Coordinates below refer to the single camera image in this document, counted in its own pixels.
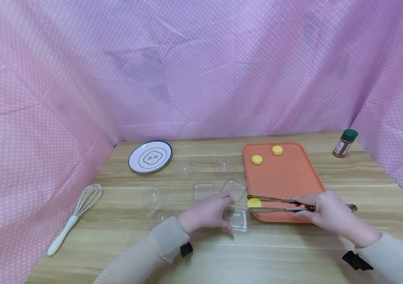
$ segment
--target wire whisk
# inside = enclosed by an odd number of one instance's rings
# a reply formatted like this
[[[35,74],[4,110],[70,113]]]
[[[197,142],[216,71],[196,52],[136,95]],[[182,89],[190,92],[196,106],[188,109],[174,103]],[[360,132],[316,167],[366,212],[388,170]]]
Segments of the wire whisk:
[[[101,185],[90,185],[83,189],[82,195],[78,200],[77,206],[75,207],[74,213],[67,220],[66,226],[58,235],[58,237],[52,242],[49,249],[47,250],[47,255],[54,255],[60,248],[62,242],[64,241],[69,230],[75,225],[80,217],[85,214],[94,204],[102,197],[102,186]]]

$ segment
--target yellow cookie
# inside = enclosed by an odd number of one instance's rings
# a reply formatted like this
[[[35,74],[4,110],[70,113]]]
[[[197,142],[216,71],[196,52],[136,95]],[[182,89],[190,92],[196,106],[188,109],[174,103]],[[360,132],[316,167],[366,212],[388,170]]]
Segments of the yellow cookie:
[[[263,158],[260,155],[252,156],[252,164],[261,164],[263,162]]]
[[[276,156],[282,155],[283,152],[284,152],[284,149],[283,149],[282,147],[280,147],[280,146],[274,146],[274,147],[272,148],[272,153],[273,153],[274,155],[276,155]]]
[[[247,201],[247,207],[261,207],[261,201],[258,198],[250,198]]]

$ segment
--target pink polka dot backdrop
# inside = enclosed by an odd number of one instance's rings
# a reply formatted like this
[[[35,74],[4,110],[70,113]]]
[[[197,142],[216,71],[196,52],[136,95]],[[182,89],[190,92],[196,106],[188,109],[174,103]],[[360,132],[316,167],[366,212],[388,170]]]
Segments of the pink polka dot backdrop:
[[[0,283],[121,141],[350,125],[403,189],[403,0],[0,0]]]

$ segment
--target whisk wires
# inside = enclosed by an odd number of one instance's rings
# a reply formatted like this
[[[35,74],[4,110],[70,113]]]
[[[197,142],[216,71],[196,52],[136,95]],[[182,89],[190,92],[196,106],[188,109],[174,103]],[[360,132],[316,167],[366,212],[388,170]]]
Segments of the whisk wires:
[[[102,186],[90,185],[83,189],[82,195],[78,200],[77,206],[74,211],[74,216],[82,216],[88,209],[90,209],[102,196]]]

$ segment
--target tongs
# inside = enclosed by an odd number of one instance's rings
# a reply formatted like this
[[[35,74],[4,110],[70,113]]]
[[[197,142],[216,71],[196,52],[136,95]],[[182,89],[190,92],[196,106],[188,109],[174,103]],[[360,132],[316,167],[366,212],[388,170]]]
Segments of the tongs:
[[[309,206],[307,204],[300,203],[296,200],[292,199],[280,199],[275,197],[263,196],[263,195],[247,195],[247,199],[250,198],[258,198],[260,201],[263,202],[279,202],[279,203],[287,203],[287,204],[295,204],[299,206],[305,207],[290,207],[290,208],[274,208],[274,207],[249,207],[247,210],[253,213],[270,213],[270,212],[300,212],[300,211],[315,211],[315,206]],[[357,211],[358,207],[354,204],[346,204],[351,211]]]

